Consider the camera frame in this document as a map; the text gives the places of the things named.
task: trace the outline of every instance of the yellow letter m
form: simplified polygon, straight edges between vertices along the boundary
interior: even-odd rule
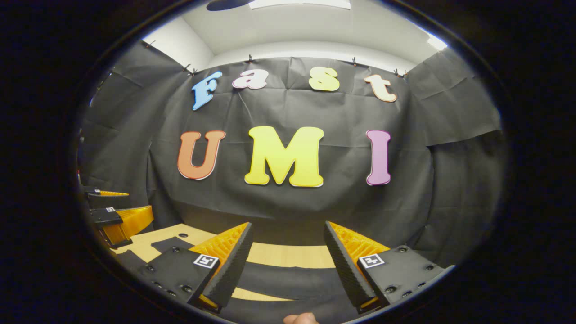
[[[294,174],[290,184],[294,187],[320,187],[324,179],[318,171],[318,148],[324,136],[322,129],[302,127],[284,148],[276,130],[270,126],[259,126],[248,132],[254,139],[252,165],[244,180],[249,184],[267,184],[270,177],[264,172],[266,162],[277,184],[282,184],[292,164]]]

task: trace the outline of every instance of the white ceiling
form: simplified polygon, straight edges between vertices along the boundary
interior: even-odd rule
[[[437,50],[428,35],[378,0],[351,0],[351,9],[321,5],[248,5],[220,12],[206,5],[182,17],[214,55],[246,46],[314,40],[372,48],[420,63]]]

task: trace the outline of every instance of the foam letter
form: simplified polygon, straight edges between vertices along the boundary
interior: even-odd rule
[[[216,165],[220,140],[226,137],[226,133],[221,130],[213,130],[206,133],[208,146],[206,147],[204,163],[199,167],[195,167],[192,164],[192,153],[194,152],[194,144],[200,137],[201,135],[197,131],[189,131],[180,136],[182,145],[180,145],[180,153],[178,154],[178,171],[183,177],[188,179],[202,180],[212,173]]]
[[[290,184],[294,187],[320,187],[324,179],[318,171],[318,148],[324,131],[316,127],[302,127],[284,148],[276,130],[270,126],[250,129],[254,139],[252,165],[244,180],[249,184],[267,184],[270,177],[264,173],[266,162],[277,184],[286,179],[292,164],[296,163]]]
[[[338,73],[330,67],[313,67],[310,76],[312,78],[308,83],[314,90],[334,91],[340,88],[340,82],[336,79]]]
[[[370,138],[372,145],[372,170],[366,178],[366,182],[371,186],[387,184],[390,182],[388,174],[388,141],[390,134],[381,130],[369,130],[366,136]]]
[[[390,81],[382,80],[382,77],[378,74],[364,78],[364,81],[369,82],[372,85],[372,91],[376,95],[376,98],[392,103],[396,101],[396,95],[389,93],[386,89],[387,85],[390,85]]]
[[[232,82],[232,86],[235,88],[250,88],[250,89],[260,89],[266,86],[266,78],[268,77],[268,71],[266,70],[248,70],[240,73],[238,79]]]
[[[198,82],[195,86],[192,87],[194,91],[194,106],[192,110],[197,110],[198,108],[202,107],[208,101],[212,100],[213,95],[209,94],[208,91],[216,90],[216,80],[222,76],[222,72],[214,72],[209,77],[205,78],[204,80]]]

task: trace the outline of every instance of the white wall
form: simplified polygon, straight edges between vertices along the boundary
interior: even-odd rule
[[[155,41],[152,47],[159,49],[182,66],[190,64],[188,67],[190,71],[205,69],[214,57],[208,45],[182,17],[156,29],[143,40],[148,44]]]
[[[378,67],[404,74],[416,66],[416,63],[397,56],[370,48],[342,43],[330,42],[278,42],[244,47],[238,50],[224,52],[214,56],[205,68],[224,65],[233,62],[246,61],[251,54],[253,59],[275,58],[287,56],[331,58],[351,62],[356,57],[356,63]]]

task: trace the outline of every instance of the wooden floor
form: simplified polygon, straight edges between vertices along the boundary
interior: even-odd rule
[[[178,224],[172,227],[159,229],[158,231],[134,235],[131,237],[133,244],[112,250],[116,253],[123,253],[131,250],[145,262],[160,255],[160,252],[151,246],[152,243],[178,237],[178,234],[185,233],[186,238],[179,239],[190,244],[197,245],[205,240],[216,236],[214,233],[205,232],[185,224]],[[252,244],[248,262],[261,263],[271,266],[301,267],[301,268],[334,268],[334,262],[330,257],[326,246],[284,246],[274,244],[256,243]],[[277,298],[260,293],[236,288],[232,297],[248,300],[289,300]]]

